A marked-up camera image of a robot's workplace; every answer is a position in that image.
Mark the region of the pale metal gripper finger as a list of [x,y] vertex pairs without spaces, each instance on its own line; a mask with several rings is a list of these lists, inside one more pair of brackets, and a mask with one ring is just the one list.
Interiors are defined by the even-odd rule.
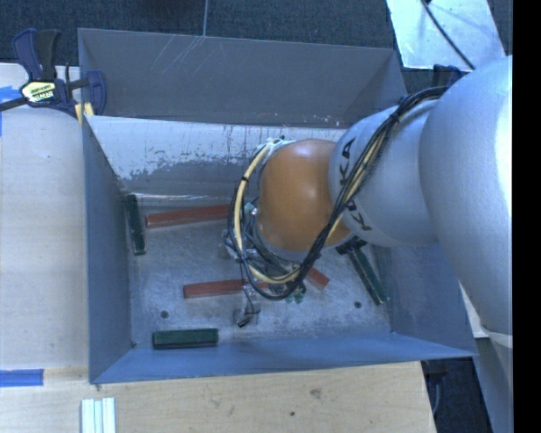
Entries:
[[221,257],[224,259],[235,260],[237,258],[237,254],[234,248],[234,242],[227,229],[222,232],[221,240]]
[[241,306],[234,311],[234,323],[239,328],[244,328],[253,320],[257,321],[259,314],[260,301],[256,291],[251,286],[244,285]]

